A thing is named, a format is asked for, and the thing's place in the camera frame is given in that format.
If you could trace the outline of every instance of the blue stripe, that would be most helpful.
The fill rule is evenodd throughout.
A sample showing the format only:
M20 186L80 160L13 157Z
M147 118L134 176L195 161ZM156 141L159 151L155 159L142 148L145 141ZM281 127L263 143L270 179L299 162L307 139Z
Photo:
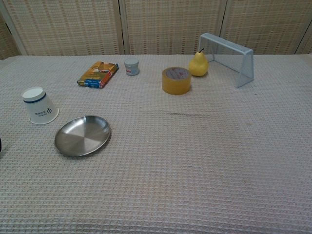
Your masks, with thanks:
M44 99L44 97L45 97L46 95L47 95L47 94L45 93L45 94L43 95L42 98L39 98L38 100L35 100L35 101L25 101L25 100L24 100L24 102L26 102L26 103L35 103L35 102L38 102L38 101L41 101L42 99Z

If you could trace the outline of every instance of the box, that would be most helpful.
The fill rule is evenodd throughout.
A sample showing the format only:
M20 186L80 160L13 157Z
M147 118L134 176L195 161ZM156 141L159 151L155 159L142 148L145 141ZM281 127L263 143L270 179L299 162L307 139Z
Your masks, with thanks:
M118 69L118 63L98 61L81 76L77 83L80 86L103 88Z

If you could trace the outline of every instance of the packing tape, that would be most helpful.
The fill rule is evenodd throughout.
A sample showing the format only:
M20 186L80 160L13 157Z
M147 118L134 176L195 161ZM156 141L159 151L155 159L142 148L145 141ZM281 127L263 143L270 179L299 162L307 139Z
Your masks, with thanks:
M162 89L168 94L185 94L191 87L191 73L183 67L168 67L162 72Z

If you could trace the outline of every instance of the white lid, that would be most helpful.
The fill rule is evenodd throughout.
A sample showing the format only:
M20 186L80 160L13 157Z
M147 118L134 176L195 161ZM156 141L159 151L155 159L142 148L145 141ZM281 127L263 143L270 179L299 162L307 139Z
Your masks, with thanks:
M125 60L126 66L138 66L138 60L136 58L128 58Z
M45 91L41 87L31 87L29 89L26 89L22 97L24 101L36 101L40 98L42 98L45 95Z

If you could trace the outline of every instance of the beige woven backdrop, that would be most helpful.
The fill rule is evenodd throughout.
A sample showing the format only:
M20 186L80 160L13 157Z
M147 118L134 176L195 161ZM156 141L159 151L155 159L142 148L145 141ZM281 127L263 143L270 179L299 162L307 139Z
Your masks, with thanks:
M312 53L312 22L310 23L296 54Z
M29 55L123 54L118 0L4 0Z
M255 54L294 54L311 19L311 0L228 0L221 36Z
M193 54L202 33L219 35L225 0L125 0L130 54Z
M19 54L14 40L5 26L5 22L0 16L0 59L6 59L7 57Z

